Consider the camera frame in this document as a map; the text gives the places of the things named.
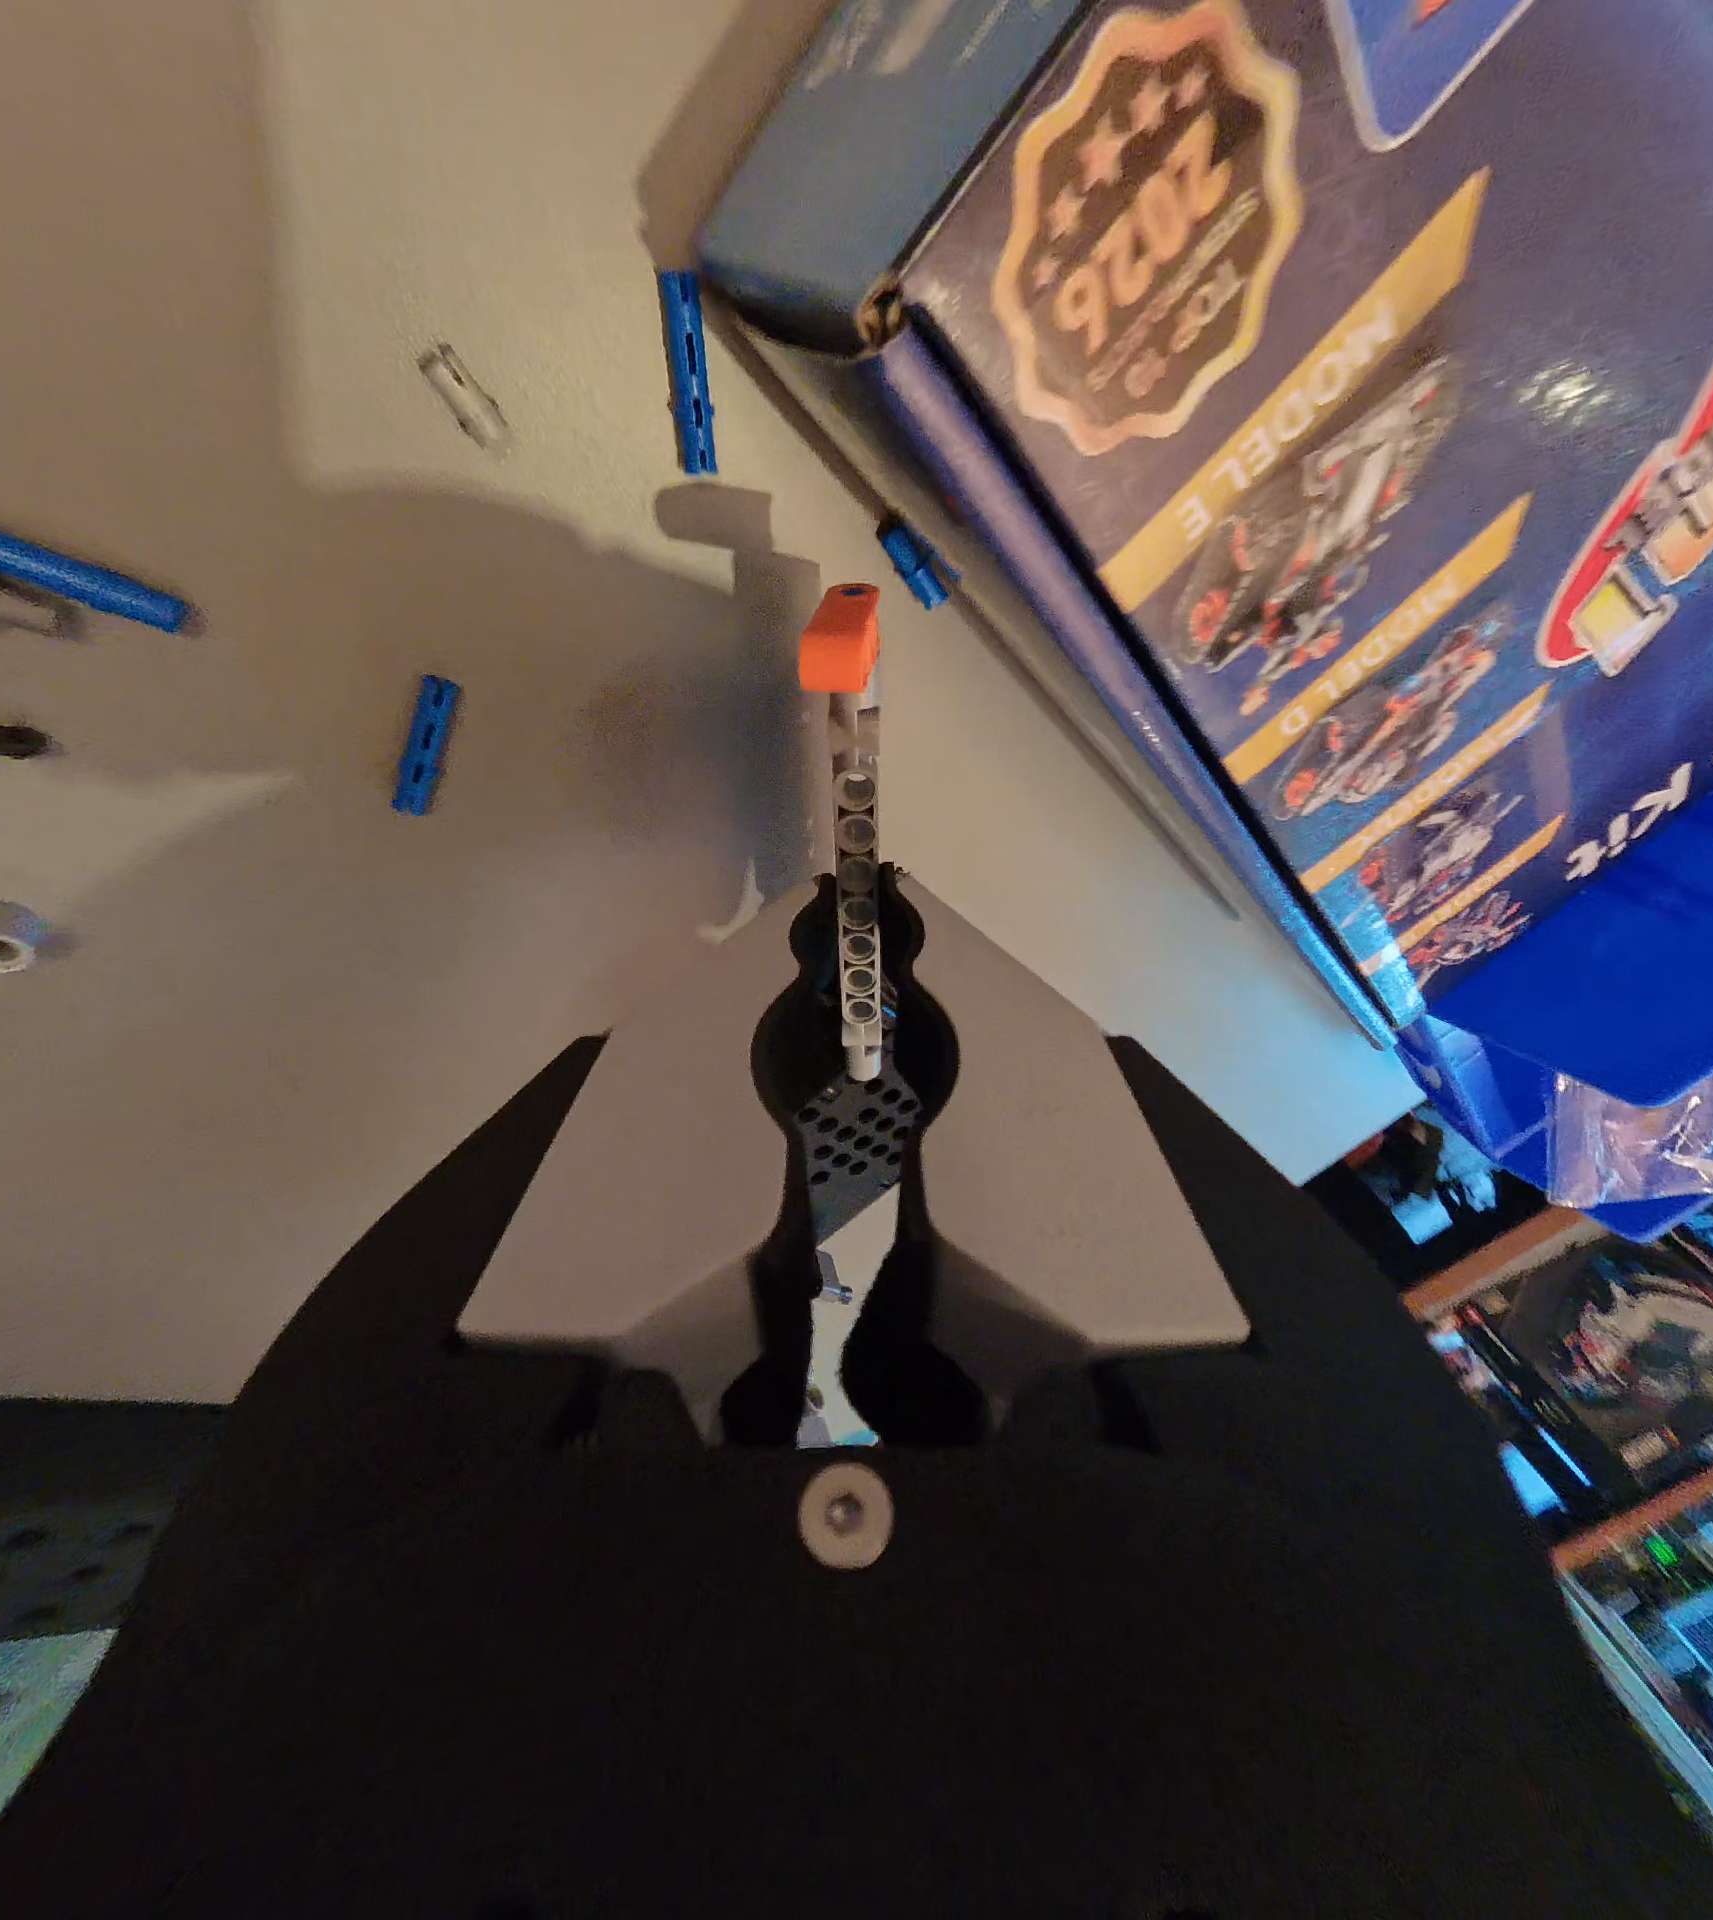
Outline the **small clear piece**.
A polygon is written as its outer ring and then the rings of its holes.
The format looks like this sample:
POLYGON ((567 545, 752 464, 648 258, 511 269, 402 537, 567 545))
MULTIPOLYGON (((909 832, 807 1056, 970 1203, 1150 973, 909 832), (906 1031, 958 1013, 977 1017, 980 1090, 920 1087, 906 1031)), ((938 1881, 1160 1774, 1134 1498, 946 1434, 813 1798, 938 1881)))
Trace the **small clear piece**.
POLYGON ((498 402, 465 368, 449 343, 432 343, 417 354, 417 372, 435 394, 460 435, 486 453, 502 453, 511 443, 511 423, 498 402))

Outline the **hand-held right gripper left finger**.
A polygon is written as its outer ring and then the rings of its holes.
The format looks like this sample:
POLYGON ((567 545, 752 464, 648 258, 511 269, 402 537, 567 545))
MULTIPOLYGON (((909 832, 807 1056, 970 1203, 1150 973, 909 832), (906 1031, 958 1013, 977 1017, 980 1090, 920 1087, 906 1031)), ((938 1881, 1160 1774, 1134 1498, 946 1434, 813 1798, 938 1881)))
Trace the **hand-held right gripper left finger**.
POLYGON ((813 905, 815 879, 780 894, 614 1020, 460 1311, 464 1358, 660 1373, 707 1439, 795 1442, 821 1274, 800 1256, 798 1309, 755 1291, 788 1133, 752 1042, 798 983, 791 932, 813 905))

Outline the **short blue pin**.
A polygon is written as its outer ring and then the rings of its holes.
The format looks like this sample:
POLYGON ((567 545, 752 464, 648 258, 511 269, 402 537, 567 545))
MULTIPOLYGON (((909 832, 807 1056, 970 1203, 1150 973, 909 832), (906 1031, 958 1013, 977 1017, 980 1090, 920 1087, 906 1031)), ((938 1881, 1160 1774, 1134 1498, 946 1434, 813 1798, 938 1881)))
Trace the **short blue pin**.
POLYGON ((921 610, 938 610, 953 599, 954 572, 916 527, 888 515, 874 526, 874 542, 921 610))

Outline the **long blue axle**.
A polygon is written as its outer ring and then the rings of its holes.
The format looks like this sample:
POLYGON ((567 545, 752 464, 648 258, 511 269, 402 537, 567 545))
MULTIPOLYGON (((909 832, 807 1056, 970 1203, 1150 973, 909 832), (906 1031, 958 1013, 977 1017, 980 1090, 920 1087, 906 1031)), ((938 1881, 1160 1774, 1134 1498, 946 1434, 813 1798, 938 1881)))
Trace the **long blue axle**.
POLYGON ((170 638, 198 634, 198 607, 102 563, 55 553, 0 530, 0 586, 23 588, 55 601, 111 616, 170 638))

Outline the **black perforated mat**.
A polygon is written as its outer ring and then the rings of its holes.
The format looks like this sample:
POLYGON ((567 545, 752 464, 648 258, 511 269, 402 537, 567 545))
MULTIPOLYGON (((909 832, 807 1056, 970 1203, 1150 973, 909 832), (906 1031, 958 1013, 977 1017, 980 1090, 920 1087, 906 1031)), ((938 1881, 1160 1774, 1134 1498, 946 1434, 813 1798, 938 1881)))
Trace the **black perforated mat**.
POLYGON ((115 1629, 228 1405, 0 1398, 0 1646, 115 1629))

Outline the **grey perforated beam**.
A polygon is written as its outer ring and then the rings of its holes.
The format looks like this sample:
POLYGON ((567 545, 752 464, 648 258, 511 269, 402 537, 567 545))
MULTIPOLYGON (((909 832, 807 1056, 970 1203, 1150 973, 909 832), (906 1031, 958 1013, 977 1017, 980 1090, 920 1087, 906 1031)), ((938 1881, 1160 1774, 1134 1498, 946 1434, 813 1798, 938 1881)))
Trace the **grey perforated beam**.
POLYGON ((852 1083, 883 1068, 883 960, 877 934, 881 859, 874 807, 881 796, 881 674, 855 693, 828 696, 832 751, 832 879, 836 895, 833 967, 839 993, 843 1063, 852 1083))

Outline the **blue toy kit box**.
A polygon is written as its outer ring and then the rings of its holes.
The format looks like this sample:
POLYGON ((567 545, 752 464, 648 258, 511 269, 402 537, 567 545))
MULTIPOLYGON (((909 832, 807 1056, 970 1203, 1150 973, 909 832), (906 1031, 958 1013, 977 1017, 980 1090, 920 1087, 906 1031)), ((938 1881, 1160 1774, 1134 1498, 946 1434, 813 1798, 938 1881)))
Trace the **blue toy kit box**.
POLYGON ((1713 4, 843 4, 693 257, 1493 1160, 1713 1072, 1713 4))

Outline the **clear plastic bag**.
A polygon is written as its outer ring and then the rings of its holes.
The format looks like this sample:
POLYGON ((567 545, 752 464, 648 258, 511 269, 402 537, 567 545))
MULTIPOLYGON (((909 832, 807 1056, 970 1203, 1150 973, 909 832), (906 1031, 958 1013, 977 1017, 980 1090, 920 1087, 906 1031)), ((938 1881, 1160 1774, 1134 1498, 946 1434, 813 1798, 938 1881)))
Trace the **clear plastic bag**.
POLYGON ((1709 1203, 1713 1072, 1654 1107, 1555 1074, 1544 1192, 1552 1206, 1583 1215, 1640 1203, 1709 1203))

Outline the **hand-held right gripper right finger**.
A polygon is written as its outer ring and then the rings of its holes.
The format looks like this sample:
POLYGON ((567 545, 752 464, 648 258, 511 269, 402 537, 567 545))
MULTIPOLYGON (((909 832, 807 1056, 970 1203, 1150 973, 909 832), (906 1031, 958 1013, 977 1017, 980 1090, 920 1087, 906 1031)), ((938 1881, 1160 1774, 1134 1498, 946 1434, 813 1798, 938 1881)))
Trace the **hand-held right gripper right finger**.
POLYGON ((1252 1321, 1109 1035, 932 894, 883 876, 916 1096, 869 1285, 869 1427, 977 1442, 1034 1381, 1231 1353, 1252 1321))

